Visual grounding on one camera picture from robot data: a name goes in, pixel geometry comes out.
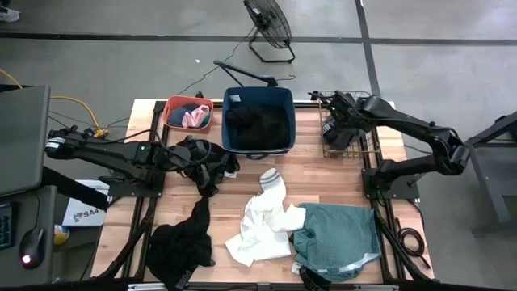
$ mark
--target white cloth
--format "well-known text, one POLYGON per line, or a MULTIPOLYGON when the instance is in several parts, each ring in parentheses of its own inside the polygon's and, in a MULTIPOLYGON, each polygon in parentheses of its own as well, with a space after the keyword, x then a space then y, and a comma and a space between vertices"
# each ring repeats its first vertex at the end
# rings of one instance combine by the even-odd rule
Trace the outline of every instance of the white cloth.
POLYGON ((241 220, 241 233, 226 242, 231 256, 251 266, 254 260, 291 255, 288 231, 304 225, 305 209, 290 205, 284 212, 285 184, 272 168, 260 177, 263 193, 251 197, 241 220))

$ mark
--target green cloth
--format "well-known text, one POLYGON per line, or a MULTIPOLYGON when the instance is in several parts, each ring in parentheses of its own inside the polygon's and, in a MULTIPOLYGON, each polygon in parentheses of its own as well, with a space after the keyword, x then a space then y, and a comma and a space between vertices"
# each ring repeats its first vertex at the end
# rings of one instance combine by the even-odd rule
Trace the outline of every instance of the green cloth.
POLYGON ((319 276, 343 282, 380 258, 373 209, 304 203, 304 227, 296 230, 296 261, 319 276))

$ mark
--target wooden table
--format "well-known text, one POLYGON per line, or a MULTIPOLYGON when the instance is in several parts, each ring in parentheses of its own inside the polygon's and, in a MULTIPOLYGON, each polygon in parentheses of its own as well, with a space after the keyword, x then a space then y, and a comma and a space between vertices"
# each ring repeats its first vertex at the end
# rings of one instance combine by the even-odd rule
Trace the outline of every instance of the wooden table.
MULTIPOLYGON (((155 101, 159 100, 135 100, 127 135, 150 128, 155 101)), ((220 109, 216 108, 210 133, 195 134, 195 136, 221 144, 221 114, 218 112, 220 109)), ((162 132, 163 126, 161 120, 158 126, 159 133, 162 132)), ((379 127, 378 134, 384 158, 398 161, 406 159, 399 132, 379 127)), ((184 139, 185 136, 186 133, 171 130, 167 145, 173 145, 184 139)), ((324 158, 320 139, 318 109, 298 108, 296 110, 296 144, 288 154, 265 158, 261 161, 239 158, 241 170, 237 173, 237 178, 225 178, 222 184, 217 185, 219 193, 210 198, 211 222, 208 234, 212 237, 212 258, 216 261, 216 266, 198 267, 191 282, 301 283, 300 277, 291 272, 294 255, 253 262, 253 265, 248 268, 235 261, 225 246, 228 239, 239 233, 239 223, 248 200, 262 191, 259 184, 260 175, 272 167, 278 169, 286 184, 285 207, 291 203, 298 205, 302 202, 370 207, 369 201, 364 198, 362 189, 360 171, 364 167, 363 160, 361 158, 324 158)), ((147 141, 148 135, 142 134, 134 137, 133 140, 147 141)), ((162 224, 175 225, 187 219, 194 203, 199 199, 200 194, 192 181, 183 179, 176 173, 167 174, 163 196, 158 200, 153 227, 156 228, 162 224)), ((127 242, 134 205, 134 198, 123 198, 107 211, 92 276, 106 270, 127 242)), ((393 211, 395 216, 400 219, 402 227, 412 227, 418 230, 425 240, 420 216, 413 205, 404 200, 393 200, 393 211)), ((415 243, 407 240, 409 245, 415 243)), ((395 275, 393 252, 386 241, 385 245, 390 272, 395 275)), ((134 251, 131 276, 137 269, 140 251, 141 244, 139 243, 134 251)), ((430 262, 427 249, 425 257, 430 262)), ((433 276, 432 270, 426 269, 420 259, 414 259, 414 262, 428 276, 433 276)), ((149 270, 146 270, 145 281, 157 281, 157 279, 149 270)), ((382 282, 380 263, 377 261, 367 264, 360 276, 348 282, 382 282)))

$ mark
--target blue plastic bin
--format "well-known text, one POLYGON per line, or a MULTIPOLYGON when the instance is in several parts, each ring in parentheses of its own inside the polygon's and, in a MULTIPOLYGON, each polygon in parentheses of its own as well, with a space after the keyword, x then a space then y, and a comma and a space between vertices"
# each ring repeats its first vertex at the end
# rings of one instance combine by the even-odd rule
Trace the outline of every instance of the blue plastic bin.
POLYGON ((296 140, 296 113, 292 94, 289 89, 280 87, 234 87, 228 88, 223 98, 223 121, 222 121, 222 141, 223 148, 236 154, 244 154, 250 159, 262 159, 269 155, 286 154, 294 146, 296 140), (282 149, 273 150, 240 150, 232 147, 231 137, 237 134, 226 124, 226 112, 232 108, 241 106, 271 105, 285 108, 289 122, 289 145, 282 149))

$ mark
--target fan stand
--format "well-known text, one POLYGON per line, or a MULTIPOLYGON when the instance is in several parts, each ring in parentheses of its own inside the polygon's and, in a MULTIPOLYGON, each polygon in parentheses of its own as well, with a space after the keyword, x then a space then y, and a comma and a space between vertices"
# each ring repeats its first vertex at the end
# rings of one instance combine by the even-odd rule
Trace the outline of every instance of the fan stand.
POLYGON ((289 60, 274 60, 274 61, 264 60, 264 58, 262 56, 260 56, 259 53, 257 53, 257 51, 253 48, 253 42, 257 38, 258 33, 259 33, 259 30, 255 29, 255 33, 251 37, 249 45, 250 45, 250 49, 253 51, 253 53, 255 55, 257 55, 257 57, 260 59, 261 62, 265 62, 265 63, 284 63, 284 62, 286 62, 286 63, 291 64, 291 62, 294 61, 296 56, 294 55, 294 52, 292 51, 292 48, 291 48, 290 44, 288 44, 288 49, 289 49, 289 52, 291 52, 291 54, 292 54, 292 58, 291 59, 289 59, 289 60))

